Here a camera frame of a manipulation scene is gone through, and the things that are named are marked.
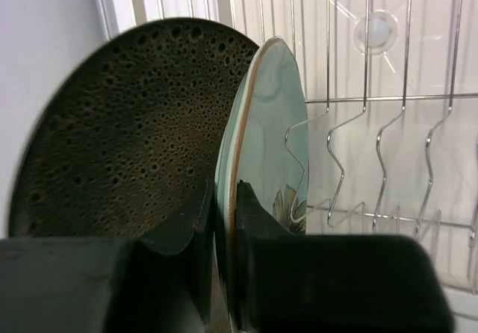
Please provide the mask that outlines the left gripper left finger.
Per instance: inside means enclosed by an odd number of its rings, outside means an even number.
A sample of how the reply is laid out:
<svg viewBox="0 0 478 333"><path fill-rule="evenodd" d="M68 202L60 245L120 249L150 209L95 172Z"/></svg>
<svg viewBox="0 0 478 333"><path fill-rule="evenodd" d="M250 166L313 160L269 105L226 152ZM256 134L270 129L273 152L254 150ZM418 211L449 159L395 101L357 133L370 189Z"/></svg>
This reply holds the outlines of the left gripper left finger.
<svg viewBox="0 0 478 333"><path fill-rule="evenodd" d="M141 238L1 242L3 332L203 332L211 316L214 185Z"/></svg>

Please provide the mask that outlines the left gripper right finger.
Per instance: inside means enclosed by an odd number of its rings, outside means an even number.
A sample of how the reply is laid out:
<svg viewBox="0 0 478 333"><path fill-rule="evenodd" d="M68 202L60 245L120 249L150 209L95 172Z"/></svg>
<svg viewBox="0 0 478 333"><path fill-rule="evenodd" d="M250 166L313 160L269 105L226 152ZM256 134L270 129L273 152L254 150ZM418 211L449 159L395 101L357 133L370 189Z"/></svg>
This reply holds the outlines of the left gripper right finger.
<svg viewBox="0 0 478 333"><path fill-rule="evenodd" d="M410 237L292 234L237 188L235 324L248 332L452 332L428 254Z"/></svg>

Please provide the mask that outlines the green floral plate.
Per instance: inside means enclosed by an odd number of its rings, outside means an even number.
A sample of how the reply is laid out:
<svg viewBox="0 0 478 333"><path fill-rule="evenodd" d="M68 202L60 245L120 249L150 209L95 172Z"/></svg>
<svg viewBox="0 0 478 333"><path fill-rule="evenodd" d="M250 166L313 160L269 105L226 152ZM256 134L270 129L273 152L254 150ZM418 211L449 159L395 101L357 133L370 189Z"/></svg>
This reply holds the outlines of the green floral plate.
<svg viewBox="0 0 478 333"><path fill-rule="evenodd" d="M232 244L237 184L251 184L268 219L288 231L306 231L308 198L307 110L297 62L281 37L255 53L236 93L215 170L215 253L232 332L239 332L233 306Z"/></svg>

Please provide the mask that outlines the brown plate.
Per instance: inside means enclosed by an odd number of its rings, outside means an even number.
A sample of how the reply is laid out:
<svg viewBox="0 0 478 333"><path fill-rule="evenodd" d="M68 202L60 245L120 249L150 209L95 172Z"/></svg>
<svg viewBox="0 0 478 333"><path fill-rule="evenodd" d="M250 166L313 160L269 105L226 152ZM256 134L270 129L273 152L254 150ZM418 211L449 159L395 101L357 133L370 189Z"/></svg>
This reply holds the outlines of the brown plate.
<svg viewBox="0 0 478 333"><path fill-rule="evenodd" d="M137 26L88 57L47 105L13 189L9 237L139 237L214 177L258 51L219 22Z"/></svg>

